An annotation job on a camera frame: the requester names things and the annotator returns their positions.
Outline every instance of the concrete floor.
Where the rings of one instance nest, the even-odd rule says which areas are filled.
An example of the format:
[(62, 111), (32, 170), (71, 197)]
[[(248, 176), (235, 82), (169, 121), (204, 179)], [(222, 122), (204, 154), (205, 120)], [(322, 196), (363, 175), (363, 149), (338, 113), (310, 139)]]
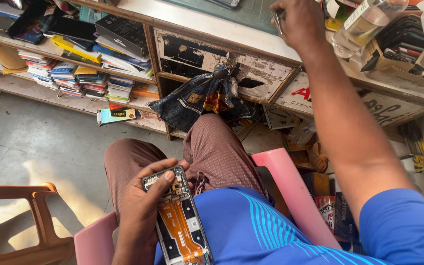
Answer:
[[(97, 126), (96, 117), (10, 94), (0, 94), (0, 185), (52, 182), (59, 196), (47, 198), (59, 237), (73, 236), (113, 210), (104, 151), (120, 138), (154, 143), (168, 157), (182, 158), (182, 139), (130, 125)], [(0, 200), (0, 254), (38, 244), (24, 199)], [(73, 258), (68, 264), (76, 264)]]

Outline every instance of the water bottle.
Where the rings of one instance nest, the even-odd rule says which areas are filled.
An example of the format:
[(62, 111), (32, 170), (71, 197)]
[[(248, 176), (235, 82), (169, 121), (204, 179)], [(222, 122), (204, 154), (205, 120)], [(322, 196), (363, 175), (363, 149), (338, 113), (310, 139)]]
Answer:
[(331, 44), (338, 57), (349, 58), (396, 18), (408, 0), (364, 0), (338, 31)]

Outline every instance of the brown pants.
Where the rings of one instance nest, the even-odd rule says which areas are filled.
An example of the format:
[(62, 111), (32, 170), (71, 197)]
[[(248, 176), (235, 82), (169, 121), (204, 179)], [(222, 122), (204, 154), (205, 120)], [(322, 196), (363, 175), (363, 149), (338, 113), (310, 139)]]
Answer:
[[(185, 174), (194, 185), (194, 195), (242, 186), (268, 197), (242, 144), (219, 115), (205, 114), (194, 123), (184, 139), (183, 156), (191, 165)], [(127, 183), (145, 166), (166, 158), (155, 145), (139, 140), (119, 139), (109, 145), (104, 166), (118, 220)]]

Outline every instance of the blue shirt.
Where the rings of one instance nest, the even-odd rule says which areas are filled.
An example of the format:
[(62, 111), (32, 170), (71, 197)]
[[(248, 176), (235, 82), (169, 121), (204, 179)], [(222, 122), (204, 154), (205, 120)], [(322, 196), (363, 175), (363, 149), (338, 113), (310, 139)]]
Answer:
[[(359, 232), (368, 256), (313, 245), (254, 190), (209, 190), (194, 201), (217, 265), (424, 264), (424, 198), (414, 190), (387, 190), (364, 204)], [(164, 264), (159, 246), (155, 264)]]

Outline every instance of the denim cloth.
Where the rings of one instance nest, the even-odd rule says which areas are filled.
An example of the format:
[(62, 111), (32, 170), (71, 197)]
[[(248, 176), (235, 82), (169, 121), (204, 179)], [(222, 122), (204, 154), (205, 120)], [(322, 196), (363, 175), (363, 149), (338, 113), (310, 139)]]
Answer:
[[(227, 72), (225, 64), (215, 70)], [(214, 78), (213, 73), (197, 75), (174, 90), (162, 100), (148, 105), (171, 127), (188, 132), (203, 114), (216, 113), (230, 125), (247, 125), (257, 119), (254, 107), (239, 99), (228, 97), (228, 75), (224, 80)]]

